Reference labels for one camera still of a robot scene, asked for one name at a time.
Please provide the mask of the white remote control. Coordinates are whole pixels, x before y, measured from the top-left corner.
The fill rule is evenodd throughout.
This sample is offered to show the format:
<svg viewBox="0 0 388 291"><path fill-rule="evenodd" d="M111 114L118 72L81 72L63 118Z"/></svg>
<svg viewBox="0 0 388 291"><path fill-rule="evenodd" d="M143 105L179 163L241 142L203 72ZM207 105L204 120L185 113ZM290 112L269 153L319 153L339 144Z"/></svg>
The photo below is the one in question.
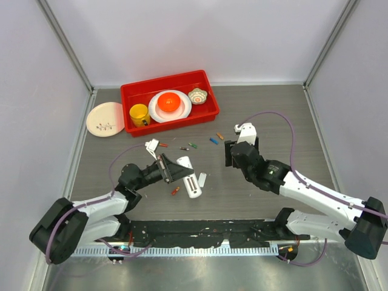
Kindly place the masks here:
<svg viewBox="0 0 388 291"><path fill-rule="evenodd" d="M193 166L188 156L182 156L178 158L176 162L183 167L193 170ZM199 182L195 175L195 172L185 176L183 178L183 182L186 187L189 198L195 199L202 195L202 190L201 190L201 187L199 186Z"/></svg>

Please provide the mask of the white battery cover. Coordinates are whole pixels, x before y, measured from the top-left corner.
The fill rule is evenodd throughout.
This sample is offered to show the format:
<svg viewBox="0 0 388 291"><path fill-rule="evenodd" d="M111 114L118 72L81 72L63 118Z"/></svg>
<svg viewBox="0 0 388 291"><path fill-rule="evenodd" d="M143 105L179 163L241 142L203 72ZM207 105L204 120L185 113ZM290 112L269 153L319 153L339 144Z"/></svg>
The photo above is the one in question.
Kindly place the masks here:
<svg viewBox="0 0 388 291"><path fill-rule="evenodd" d="M206 183L207 174L206 173L200 173L198 178L198 183L200 188L203 188Z"/></svg>

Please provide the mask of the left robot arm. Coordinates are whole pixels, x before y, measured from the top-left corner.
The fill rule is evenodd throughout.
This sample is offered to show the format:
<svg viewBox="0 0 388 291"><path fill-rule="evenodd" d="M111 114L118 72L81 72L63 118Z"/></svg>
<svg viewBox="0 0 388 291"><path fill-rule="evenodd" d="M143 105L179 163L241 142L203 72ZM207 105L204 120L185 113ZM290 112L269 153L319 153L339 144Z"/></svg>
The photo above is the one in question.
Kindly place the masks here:
<svg viewBox="0 0 388 291"><path fill-rule="evenodd" d="M30 242L45 254L50 264L61 264L84 244L100 238L124 241L130 223L125 214L141 200L139 190L163 181L167 184L195 174L191 160L171 161L165 154L144 169L125 165L113 191L97 198L71 202L57 199L29 234Z"/></svg>

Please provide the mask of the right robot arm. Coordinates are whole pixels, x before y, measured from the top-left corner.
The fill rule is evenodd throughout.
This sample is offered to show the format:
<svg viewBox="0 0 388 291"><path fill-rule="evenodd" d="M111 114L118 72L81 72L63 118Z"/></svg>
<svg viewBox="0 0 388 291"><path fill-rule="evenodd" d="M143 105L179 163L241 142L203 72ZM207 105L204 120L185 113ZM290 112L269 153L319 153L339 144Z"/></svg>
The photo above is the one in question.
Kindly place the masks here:
<svg viewBox="0 0 388 291"><path fill-rule="evenodd" d="M275 235L318 236L344 245L356 255L376 259L387 232L383 203L343 195L322 186L277 160L264 159L258 142L226 141L225 165L242 171L247 182L257 188L300 201L320 212L312 215L293 208L283 208L274 223Z"/></svg>

